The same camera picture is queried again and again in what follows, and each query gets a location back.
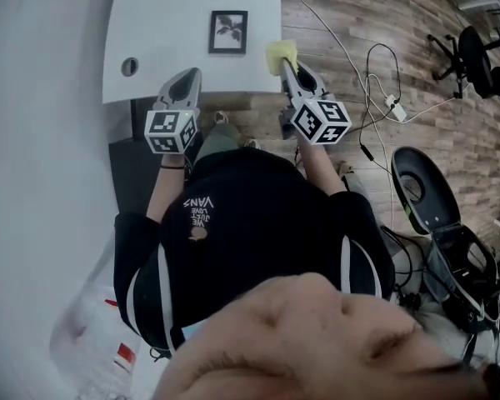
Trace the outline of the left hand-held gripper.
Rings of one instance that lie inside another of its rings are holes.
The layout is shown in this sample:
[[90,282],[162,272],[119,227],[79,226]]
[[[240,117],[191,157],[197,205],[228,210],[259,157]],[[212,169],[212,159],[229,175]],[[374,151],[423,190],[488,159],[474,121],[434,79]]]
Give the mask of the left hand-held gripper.
[[154,154],[184,154],[198,132],[202,72],[184,70],[165,82],[147,112],[144,137]]

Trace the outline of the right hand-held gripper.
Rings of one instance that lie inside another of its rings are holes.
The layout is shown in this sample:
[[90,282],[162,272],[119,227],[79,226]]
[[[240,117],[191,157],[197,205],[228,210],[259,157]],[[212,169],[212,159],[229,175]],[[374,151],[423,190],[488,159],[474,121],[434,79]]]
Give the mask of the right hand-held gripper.
[[279,67],[289,104],[279,114],[282,137],[299,133],[312,145],[334,145],[352,127],[342,102],[305,63],[283,58]]

